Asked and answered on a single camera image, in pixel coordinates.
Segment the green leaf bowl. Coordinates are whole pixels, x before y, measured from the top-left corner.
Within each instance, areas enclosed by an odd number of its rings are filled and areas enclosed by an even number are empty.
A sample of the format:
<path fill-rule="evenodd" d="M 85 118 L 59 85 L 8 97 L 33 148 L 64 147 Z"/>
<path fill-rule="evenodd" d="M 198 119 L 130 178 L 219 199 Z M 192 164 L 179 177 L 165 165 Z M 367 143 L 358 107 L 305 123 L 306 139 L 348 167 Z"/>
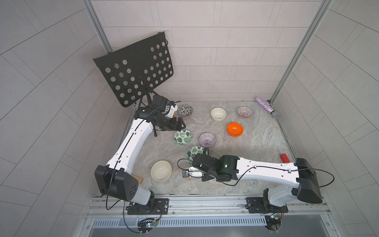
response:
<path fill-rule="evenodd" d="M 184 146 L 191 143 L 192 138 L 192 133 L 187 129 L 182 129 L 174 134 L 174 142 L 180 146 Z"/>
<path fill-rule="evenodd" d="M 193 162 L 193 158 L 197 155 L 197 154 L 209 154 L 209 149 L 208 148 L 204 148 L 204 147 L 201 147 L 201 146 L 195 146 L 195 147 L 192 147 L 190 148 L 188 151 L 187 151 L 187 154 L 186 154 L 186 160 L 187 160 L 187 163 L 189 165 L 192 165 L 192 162 Z"/>

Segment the cream bowl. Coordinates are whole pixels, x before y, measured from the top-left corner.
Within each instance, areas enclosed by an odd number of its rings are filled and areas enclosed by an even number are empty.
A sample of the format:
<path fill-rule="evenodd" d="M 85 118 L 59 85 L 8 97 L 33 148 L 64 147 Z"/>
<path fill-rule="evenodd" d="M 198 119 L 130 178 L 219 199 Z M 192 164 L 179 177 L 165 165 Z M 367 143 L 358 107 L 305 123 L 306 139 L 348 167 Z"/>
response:
<path fill-rule="evenodd" d="M 223 121 L 227 116 L 227 112 L 223 108 L 213 108 L 211 110 L 211 117 L 215 121 Z"/>
<path fill-rule="evenodd" d="M 172 173 L 172 166 L 168 161 L 158 161 L 151 169 L 151 177 L 157 182 L 166 181 Z"/>

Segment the purple striped bowl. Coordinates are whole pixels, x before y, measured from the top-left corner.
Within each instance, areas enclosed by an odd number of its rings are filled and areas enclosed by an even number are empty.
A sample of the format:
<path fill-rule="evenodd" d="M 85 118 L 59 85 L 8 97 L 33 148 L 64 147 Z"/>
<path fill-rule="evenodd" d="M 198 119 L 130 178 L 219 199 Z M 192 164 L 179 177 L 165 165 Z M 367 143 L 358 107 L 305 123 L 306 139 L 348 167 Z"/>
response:
<path fill-rule="evenodd" d="M 237 109 L 237 114 L 241 117 L 241 118 L 250 118 L 252 117 L 253 115 L 253 112 L 250 108 L 248 107 L 245 107 L 245 106 L 240 106 L 238 107 Z"/>
<path fill-rule="evenodd" d="M 204 148 L 212 148 L 216 145 L 217 139 L 214 134 L 205 132 L 199 137 L 199 144 Z"/>

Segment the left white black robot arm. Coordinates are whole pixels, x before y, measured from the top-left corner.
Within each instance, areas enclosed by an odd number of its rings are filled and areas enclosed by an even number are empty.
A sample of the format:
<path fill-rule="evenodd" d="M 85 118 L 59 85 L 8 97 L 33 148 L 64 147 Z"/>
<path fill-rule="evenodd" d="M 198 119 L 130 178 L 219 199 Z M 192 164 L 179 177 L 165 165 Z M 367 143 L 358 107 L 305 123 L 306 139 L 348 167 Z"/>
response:
<path fill-rule="evenodd" d="M 161 131 L 180 131 L 186 128 L 182 118 L 175 118 L 177 105 L 147 106 L 139 108 L 121 146 L 105 166 L 98 166 L 95 179 L 101 194 L 142 206 L 154 205 L 154 193 L 139 186 L 132 170 L 138 154 L 150 133 L 159 127 Z"/>

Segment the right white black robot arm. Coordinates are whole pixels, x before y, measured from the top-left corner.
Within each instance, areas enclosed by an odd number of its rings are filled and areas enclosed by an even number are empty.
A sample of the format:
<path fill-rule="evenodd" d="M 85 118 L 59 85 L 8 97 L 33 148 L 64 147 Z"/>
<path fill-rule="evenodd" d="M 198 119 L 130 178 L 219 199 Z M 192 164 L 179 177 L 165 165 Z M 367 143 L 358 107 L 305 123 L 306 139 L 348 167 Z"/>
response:
<path fill-rule="evenodd" d="M 305 203 L 322 203 L 316 171 L 305 159 L 294 163 L 265 163 L 238 156 L 225 155 L 219 159 L 206 154 L 194 156 L 188 173 L 203 182 L 215 179 L 226 183 L 231 180 L 262 180 L 278 183 L 274 189 L 264 191 L 266 207 L 283 207 L 295 199 Z"/>

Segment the far black floral bowl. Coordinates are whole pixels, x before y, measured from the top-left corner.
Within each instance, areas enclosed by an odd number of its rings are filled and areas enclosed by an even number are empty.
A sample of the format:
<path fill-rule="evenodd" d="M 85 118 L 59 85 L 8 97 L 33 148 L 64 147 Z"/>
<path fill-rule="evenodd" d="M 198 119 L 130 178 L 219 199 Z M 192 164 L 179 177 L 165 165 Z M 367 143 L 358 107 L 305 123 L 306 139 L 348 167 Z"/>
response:
<path fill-rule="evenodd" d="M 181 117 L 188 117 L 193 113 L 193 108 L 190 105 L 181 105 L 177 112 Z"/>

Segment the right orange bowl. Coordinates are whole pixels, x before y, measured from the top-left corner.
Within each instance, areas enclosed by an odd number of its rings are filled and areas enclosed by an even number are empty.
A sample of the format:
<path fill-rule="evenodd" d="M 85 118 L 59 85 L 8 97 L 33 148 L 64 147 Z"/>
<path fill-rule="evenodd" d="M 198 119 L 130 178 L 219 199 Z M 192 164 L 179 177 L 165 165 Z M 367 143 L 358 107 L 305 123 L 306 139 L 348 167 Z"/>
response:
<path fill-rule="evenodd" d="M 243 126 L 237 122 L 231 122 L 227 125 L 227 133 L 233 137 L 239 137 L 243 134 Z"/>

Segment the black perforated music stand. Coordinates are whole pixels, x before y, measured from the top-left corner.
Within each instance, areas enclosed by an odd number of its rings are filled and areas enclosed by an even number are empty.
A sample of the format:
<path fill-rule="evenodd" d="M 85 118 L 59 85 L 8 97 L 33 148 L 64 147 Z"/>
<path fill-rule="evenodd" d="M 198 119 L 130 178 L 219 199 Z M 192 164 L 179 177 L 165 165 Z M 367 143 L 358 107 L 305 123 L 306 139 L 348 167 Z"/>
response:
<path fill-rule="evenodd" d="M 93 59 L 123 107 L 153 92 L 174 75 L 165 32 Z"/>

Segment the wooden block at left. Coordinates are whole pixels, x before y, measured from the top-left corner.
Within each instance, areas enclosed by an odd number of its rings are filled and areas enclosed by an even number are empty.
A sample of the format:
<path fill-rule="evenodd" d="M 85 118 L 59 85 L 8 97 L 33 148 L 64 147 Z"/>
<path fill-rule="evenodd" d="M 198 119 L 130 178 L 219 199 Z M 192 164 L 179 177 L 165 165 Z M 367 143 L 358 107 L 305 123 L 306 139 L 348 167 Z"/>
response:
<path fill-rule="evenodd" d="M 143 182 L 143 178 L 142 177 L 139 177 L 139 176 L 134 175 L 134 174 L 132 174 L 131 176 L 134 177 L 138 181 L 139 184 L 142 184 L 142 182 Z"/>

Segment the red block at right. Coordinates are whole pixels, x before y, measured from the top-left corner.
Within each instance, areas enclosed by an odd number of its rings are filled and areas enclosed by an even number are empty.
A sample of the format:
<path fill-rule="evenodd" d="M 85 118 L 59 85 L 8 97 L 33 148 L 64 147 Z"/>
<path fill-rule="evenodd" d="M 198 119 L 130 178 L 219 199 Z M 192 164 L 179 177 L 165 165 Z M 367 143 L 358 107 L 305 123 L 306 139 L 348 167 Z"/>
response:
<path fill-rule="evenodd" d="M 286 154 L 280 154 L 279 157 L 283 163 L 290 163 L 291 162 Z"/>

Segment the purple glitter tube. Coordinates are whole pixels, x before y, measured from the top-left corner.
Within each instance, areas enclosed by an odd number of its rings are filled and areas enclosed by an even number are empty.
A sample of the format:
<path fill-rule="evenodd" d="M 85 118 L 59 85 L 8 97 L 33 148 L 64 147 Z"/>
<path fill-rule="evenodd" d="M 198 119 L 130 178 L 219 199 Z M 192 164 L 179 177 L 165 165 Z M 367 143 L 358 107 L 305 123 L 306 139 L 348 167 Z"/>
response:
<path fill-rule="evenodd" d="M 255 101 L 260 104 L 271 116 L 275 119 L 279 118 L 279 113 L 274 110 L 267 102 L 263 101 L 260 97 L 256 97 Z"/>

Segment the left circuit board connector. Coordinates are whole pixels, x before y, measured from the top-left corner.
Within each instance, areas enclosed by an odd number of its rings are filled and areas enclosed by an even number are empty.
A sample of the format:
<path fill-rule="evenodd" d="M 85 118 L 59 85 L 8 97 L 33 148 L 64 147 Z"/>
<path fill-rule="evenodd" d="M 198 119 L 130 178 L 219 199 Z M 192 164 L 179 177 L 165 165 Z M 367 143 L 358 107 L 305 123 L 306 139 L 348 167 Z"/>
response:
<path fill-rule="evenodd" d="M 146 234 L 148 235 L 149 232 L 156 227 L 158 224 L 158 220 L 155 218 L 146 218 L 137 223 L 137 230 L 139 231 L 140 235 Z"/>

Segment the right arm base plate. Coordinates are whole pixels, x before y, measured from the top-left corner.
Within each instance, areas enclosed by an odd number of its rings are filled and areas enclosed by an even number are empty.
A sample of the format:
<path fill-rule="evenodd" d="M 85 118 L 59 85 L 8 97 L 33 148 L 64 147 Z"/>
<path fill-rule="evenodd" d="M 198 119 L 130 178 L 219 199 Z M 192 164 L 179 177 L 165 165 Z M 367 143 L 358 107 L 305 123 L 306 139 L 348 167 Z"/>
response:
<path fill-rule="evenodd" d="M 275 213 L 288 213 L 287 206 L 274 206 L 271 205 L 266 197 L 248 197 L 245 208 L 250 214 L 275 214 Z"/>

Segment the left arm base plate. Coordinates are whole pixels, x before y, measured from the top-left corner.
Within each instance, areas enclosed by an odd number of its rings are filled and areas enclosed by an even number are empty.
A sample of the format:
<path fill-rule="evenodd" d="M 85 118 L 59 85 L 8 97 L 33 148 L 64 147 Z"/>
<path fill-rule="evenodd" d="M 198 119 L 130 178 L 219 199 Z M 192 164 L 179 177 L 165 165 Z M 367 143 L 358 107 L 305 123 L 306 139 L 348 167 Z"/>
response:
<path fill-rule="evenodd" d="M 126 210 L 128 215 L 166 215 L 168 207 L 168 198 L 156 198 L 154 202 L 150 201 L 147 205 L 132 202 Z"/>

